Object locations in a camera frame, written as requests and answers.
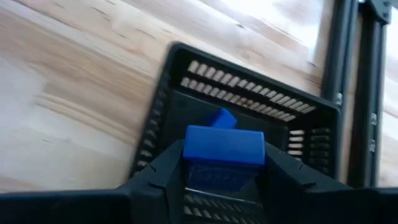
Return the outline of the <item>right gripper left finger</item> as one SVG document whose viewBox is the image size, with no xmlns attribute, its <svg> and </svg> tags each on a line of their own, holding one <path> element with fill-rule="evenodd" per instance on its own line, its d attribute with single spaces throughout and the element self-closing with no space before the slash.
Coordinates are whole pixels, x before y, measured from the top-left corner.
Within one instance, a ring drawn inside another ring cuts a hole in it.
<svg viewBox="0 0 398 224">
<path fill-rule="evenodd" d="M 115 189 L 1 194 L 1 223 L 181 223 L 183 140 Z"/>
</svg>

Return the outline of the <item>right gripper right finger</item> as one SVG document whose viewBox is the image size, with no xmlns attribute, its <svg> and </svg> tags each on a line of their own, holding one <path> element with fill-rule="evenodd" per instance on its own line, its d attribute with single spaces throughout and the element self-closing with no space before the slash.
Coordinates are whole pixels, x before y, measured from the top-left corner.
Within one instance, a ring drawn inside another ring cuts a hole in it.
<svg viewBox="0 0 398 224">
<path fill-rule="evenodd" d="M 266 144 L 257 189 L 269 223 L 397 224 L 397 189 L 354 189 Z"/>
</svg>

